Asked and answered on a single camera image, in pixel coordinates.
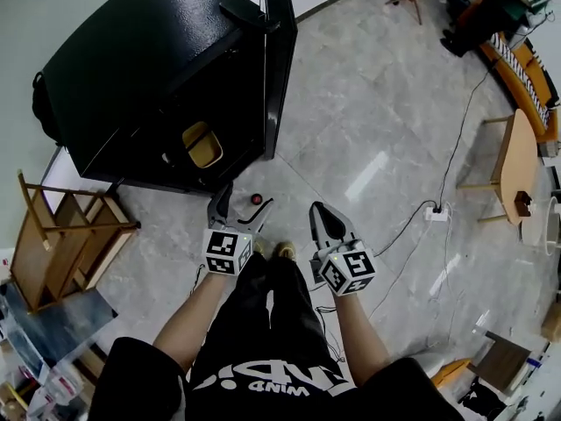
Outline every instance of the white marker cube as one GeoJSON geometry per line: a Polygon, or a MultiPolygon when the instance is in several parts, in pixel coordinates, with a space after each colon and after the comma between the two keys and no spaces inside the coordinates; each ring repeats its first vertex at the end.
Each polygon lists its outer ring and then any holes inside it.
{"type": "Polygon", "coordinates": [[[205,229],[202,255],[211,273],[239,275],[253,254],[253,236],[240,232],[205,229]]]}
{"type": "Polygon", "coordinates": [[[323,261],[319,275],[338,296],[364,289],[374,278],[374,257],[370,248],[331,253],[323,261]]]}

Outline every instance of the shirt sleeve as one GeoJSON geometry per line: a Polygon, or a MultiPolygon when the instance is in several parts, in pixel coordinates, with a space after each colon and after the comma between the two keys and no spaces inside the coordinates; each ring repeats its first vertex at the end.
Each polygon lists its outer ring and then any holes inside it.
{"type": "Polygon", "coordinates": [[[169,420],[185,397],[185,373],[154,346],[117,339],[96,385],[89,420],[169,420]]]}
{"type": "Polygon", "coordinates": [[[386,405],[393,419],[463,421],[440,394],[415,359],[399,359],[382,369],[359,389],[367,401],[386,405]]]}

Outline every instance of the forearm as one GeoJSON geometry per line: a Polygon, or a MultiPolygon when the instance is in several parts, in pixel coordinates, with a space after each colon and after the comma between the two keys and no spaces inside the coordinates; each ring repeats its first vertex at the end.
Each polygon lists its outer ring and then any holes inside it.
{"type": "Polygon", "coordinates": [[[389,365],[384,343],[368,321],[359,297],[334,296],[337,318],[343,337],[344,354],[354,383],[360,387],[389,365]]]}
{"type": "Polygon", "coordinates": [[[154,341],[153,345],[179,363],[186,373],[199,354],[227,279],[225,275],[208,273],[154,341]]]}

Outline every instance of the brown box on table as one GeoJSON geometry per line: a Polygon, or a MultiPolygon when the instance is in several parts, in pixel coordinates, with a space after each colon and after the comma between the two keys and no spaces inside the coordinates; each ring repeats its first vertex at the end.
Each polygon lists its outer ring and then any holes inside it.
{"type": "Polygon", "coordinates": [[[561,303],[551,304],[542,323],[542,335],[549,341],[561,340],[561,303]]]}

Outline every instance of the person's right arm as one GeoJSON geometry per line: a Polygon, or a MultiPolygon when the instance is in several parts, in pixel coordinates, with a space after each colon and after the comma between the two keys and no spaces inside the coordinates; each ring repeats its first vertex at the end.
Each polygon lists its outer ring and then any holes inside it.
{"type": "Polygon", "coordinates": [[[347,363],[355,385],[361,387],[390,364],[389,353],[368,321],[359,297],[356,294],[333,297],[347,363]]]}

